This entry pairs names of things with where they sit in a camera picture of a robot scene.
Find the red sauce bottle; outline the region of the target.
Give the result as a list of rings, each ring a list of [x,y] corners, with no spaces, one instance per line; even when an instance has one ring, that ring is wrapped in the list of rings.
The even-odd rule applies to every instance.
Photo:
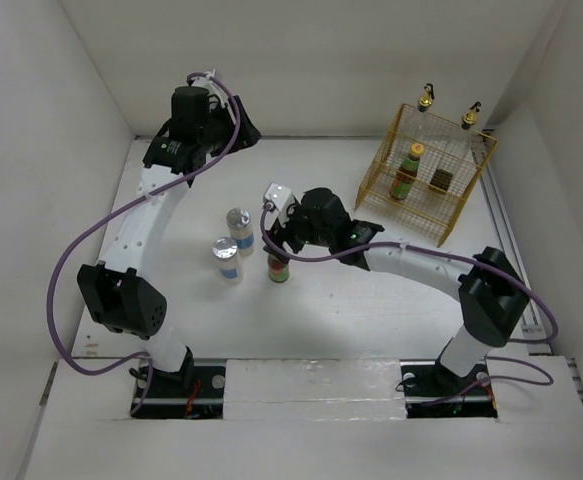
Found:
[[[417,178],[417,172],[425,147],[421,143],[413,143],[400,164],[390,188],[390,195],[396,200],[405,200]]]
[[[267,257],[268,276],[275,283],[284,283],[289,279],[289,264],[269,253]]]

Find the silver-lid spice jar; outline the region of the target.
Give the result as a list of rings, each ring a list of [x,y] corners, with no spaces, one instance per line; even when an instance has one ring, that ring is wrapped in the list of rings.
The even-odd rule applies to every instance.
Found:
[[[254,234],[250,213],[241,207],[235,207],[226,214],[226,224],[230,237],[236,242],[243,257],[254,251]]]
[[[212,245],[212,255],[222,278],[232,284],[243,279],[241,254],[231,237],[220,237]]]

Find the glass oil bottle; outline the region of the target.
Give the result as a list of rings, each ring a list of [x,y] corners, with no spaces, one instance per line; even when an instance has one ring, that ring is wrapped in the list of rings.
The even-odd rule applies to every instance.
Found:
[[[412,117],[411,135],[414,143],[423,143],[430,120],[430,109],[435,101],[434,85],[426,83],[424,93],[418,98],[416,112]]]
[[[463,115],[458,128],[448,135],[444,146],[445,155],[439,160],[436,172],[440,175],[440,189],[450,190],[454,177],[459,173],[470,149],[471,130],[477,123],[482,103],[476,101]]]

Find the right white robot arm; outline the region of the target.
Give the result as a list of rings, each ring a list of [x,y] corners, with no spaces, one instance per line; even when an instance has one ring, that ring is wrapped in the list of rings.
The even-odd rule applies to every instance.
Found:
[[[267,251],[282,263],[302,261],[302,249],[328,250],[327,259],[368,272],[386,273],[438,290],[457,301],[462,325],[435,361],[433,381],[444,393],[465,387],[470,373],[492,350],[507,345],[529,303],[524,285],[506,256],[487,247],[465,258],[398,239],[379,224],[353,219],[340,198],[319,187],[296,198],[272,183],[263,212]]]

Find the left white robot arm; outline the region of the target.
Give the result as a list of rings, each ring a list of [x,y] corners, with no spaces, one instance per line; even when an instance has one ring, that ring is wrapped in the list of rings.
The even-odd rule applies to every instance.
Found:
[[[193,387],[191,351],[166,321],[167,300],[150,272],[178,203],[209,159],[255,145],[261,137],[237,97],[198,77],[175,89],[171,116],[149,144],[137,188],[109,248],[77,283],[92,320],[144,341],[159,384],[172,396]]]

